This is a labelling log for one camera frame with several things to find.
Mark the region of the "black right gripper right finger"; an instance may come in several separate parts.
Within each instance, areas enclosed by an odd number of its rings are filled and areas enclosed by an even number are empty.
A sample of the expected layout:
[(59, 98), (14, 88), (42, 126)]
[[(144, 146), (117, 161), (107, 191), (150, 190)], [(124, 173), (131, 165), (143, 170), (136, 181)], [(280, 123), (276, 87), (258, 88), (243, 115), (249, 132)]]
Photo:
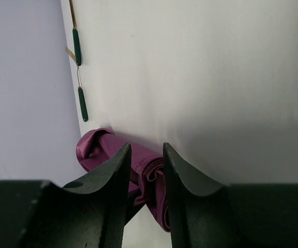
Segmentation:
[(163, 145), (173, 247), (239, 247), (240, 232), (226, 187)]

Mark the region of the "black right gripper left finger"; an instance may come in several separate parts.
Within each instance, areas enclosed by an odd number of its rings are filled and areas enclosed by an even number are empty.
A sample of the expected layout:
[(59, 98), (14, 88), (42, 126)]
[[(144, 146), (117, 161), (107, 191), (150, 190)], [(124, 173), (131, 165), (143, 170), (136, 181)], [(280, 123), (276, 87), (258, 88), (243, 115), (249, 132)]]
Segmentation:
[(19, 247), (121, 247), (127, 208), (131, 145), (60, 188), (43, 181)]

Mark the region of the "purple cloth napkin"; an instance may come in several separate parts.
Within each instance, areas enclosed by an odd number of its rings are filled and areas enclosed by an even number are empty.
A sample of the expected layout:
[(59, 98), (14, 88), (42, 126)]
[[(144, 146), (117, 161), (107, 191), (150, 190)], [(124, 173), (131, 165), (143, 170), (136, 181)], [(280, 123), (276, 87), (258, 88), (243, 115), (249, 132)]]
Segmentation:
[[(77, 143), (76, 156), (80, 165), (90, 172), (112, 158), (128, 140), (100, 128), (88, 131)], [(147, 205), (160, 227), (170, 231), (163, 156), (137, 143), (131, 145), (131, 169), (126, 222)]]

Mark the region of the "gold fork black handle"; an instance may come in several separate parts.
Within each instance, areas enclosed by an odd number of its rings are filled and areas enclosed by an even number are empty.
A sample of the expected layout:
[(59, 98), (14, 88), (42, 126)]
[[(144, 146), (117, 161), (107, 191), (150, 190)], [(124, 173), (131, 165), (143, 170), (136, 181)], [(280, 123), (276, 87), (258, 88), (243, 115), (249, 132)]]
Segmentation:
[[(65, 51), (71, 57), (71, 59), (76, 63), (76, 56), (67, 46), (65, 47)], [(77, 65), (77, 81), (78, 81), (78, 97), (79, 97), (81, 115), (82, 115), (83, 121), (87, 122), (88, 121), (88, 112), (87, 112), (87, 107), (86, 107), (86, 102), (85, 102), (84, 91), (82, 89), (80, 70), (79, 70), (78, 65)]]

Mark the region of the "gold knife black handle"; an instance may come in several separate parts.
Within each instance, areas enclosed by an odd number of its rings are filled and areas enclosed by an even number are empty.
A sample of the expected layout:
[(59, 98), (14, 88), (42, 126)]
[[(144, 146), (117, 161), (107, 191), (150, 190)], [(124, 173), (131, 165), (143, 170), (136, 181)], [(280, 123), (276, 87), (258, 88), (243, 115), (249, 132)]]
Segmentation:
[(81, 66), (82, 65), (81, 46), (80, 46), (79, 33), (77, 30), (77, 23), (76, 23), (76, 17), (74, 13), (75, 11), (74, 11), (72, 0), (69, 0), (69, 7), (70, 7), (70, 13), (71, 13), (71, 19), (72, 19), (72, 37), (73, 37), (74, 55), (76, 58), (77, 66)]

